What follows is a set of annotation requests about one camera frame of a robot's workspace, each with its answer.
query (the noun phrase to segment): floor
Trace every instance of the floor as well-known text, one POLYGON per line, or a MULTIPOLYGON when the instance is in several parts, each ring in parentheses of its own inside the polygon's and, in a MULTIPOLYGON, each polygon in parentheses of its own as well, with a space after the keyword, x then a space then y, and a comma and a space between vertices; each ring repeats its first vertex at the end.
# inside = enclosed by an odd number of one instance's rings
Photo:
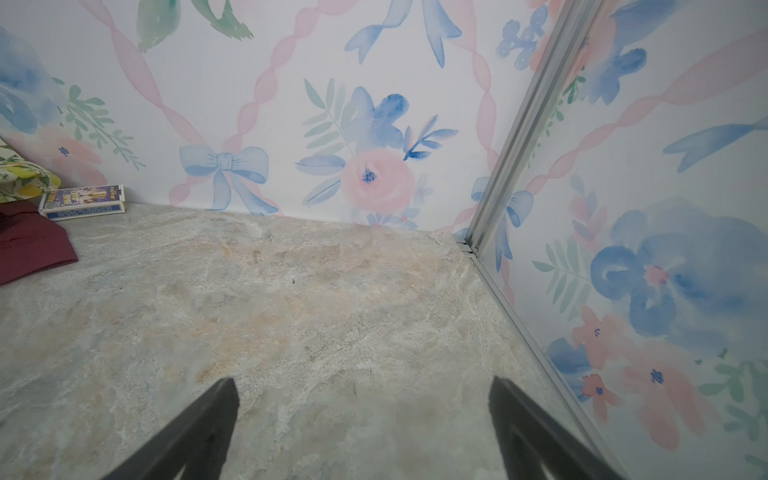
POLYGON ((148 205, 0 286, 0 478, 100 478, 216 379, 222 479, 505 478, 507 376, 566 407, 448 235, 148 205))

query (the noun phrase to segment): blue bow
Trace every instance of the blue bow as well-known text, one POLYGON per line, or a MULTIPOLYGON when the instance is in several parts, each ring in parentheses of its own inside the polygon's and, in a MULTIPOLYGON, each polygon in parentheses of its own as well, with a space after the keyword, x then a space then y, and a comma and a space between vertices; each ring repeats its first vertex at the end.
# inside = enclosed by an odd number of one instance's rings
POLYGON ((208 147, 182 147, 179 150, 181 166, 192 177, 214 175, 214 205, 211 210, 224 210, 232 201, 232 190, 224 172, 232 173, 232 185, 252 215, 274 214, 277 209, 253 194, 239 177, 264 184, 270 172, 270 159, 258 147, 248 147, 239 154, 215 154, 208 147))

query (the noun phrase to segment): lemon print fabric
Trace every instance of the lemon print fabric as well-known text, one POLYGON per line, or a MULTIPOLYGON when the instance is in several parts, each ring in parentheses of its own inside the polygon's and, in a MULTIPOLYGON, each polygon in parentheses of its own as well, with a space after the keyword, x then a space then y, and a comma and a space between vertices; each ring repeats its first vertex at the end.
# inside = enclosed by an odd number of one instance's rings
POLYGON ((60 186, 59 177, 19 157, 0 140, 0 204, 38 197, 60 186))

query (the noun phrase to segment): watercolor wallpaper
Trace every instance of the watercolor wallpaper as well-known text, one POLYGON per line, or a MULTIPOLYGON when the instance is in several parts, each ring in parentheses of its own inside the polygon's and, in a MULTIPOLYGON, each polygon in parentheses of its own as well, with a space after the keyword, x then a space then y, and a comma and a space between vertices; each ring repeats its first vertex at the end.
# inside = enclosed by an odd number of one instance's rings
POLYGON ((768 478, 767 88, 768 2, 606 0, 482 251, 631 478, 768 478))
POLYGON ((0 136, 131 201, 452 233, 557 18, 540 4, 6 2, 0 136))

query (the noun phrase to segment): maroon cloth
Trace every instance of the maroon cloth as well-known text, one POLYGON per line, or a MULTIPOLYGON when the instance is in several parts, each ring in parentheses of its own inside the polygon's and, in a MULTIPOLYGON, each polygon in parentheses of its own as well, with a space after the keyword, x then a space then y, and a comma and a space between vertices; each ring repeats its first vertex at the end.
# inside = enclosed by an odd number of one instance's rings
POLYGON ((78 261, 67 231, 28 201, 0 204, 0 285, 78 261))

